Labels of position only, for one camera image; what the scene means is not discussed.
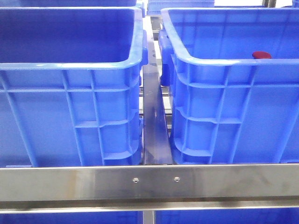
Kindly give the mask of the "blue crate lower right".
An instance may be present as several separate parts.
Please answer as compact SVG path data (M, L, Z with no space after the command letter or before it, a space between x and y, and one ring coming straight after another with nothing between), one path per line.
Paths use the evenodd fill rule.
M157 224L297 224L298 222L298 208L156 212Z

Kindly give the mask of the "blue plastic crate left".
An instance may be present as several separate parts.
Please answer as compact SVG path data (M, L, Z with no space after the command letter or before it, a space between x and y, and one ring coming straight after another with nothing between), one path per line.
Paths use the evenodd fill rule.
M0 9L0 165L137 165L140 71L136 7Z

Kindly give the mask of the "red mushroom push button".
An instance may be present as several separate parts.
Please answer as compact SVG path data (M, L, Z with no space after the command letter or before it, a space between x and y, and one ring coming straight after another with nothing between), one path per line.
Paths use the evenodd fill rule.
M252 56L254 59L272 59L271 54L265 51L255 51Z

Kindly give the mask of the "blue plastic crate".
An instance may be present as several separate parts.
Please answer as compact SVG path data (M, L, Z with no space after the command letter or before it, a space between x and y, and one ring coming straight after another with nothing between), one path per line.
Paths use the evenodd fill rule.
M0 165L137 165L140 71L136 7L0 9Z
M165 8L161 16L174 161L297 163L299 10Z

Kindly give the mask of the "blue crate lower left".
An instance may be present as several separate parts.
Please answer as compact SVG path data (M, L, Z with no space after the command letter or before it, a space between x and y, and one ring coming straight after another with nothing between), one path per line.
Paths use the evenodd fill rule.
M139 211L1 214L2 224L141 224Z

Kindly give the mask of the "blue plastic crate right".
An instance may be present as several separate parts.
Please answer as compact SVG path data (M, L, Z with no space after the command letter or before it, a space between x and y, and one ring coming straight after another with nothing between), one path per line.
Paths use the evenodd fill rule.
M299 10L165 8L161 16L174 161L297 163Z

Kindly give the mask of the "steel centre divider rail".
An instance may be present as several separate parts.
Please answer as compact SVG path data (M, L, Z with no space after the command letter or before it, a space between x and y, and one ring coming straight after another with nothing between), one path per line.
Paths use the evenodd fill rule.
M165 119L163 94L160 85L154 35L158 33L155 22L159 17L146 16L143 27L147 32L148 64L143 66L143 145L145 165L170 165L173 163Z

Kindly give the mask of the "blue crate rear centre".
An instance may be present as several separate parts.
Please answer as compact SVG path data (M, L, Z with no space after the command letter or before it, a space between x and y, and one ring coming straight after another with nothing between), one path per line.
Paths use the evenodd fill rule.
M214 7L214 0L149 0L147 15L160 15L164 8Z

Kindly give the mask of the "stainless steel front rail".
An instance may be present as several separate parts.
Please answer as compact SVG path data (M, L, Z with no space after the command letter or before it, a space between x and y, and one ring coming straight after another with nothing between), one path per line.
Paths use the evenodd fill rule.
M294 208L298 164L5 168L1 213Z

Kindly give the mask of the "blue crate rear left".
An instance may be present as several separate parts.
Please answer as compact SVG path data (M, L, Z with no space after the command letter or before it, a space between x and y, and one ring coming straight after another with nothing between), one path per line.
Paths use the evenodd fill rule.
M0 7L137 7L145 17L142 0L1 0Z

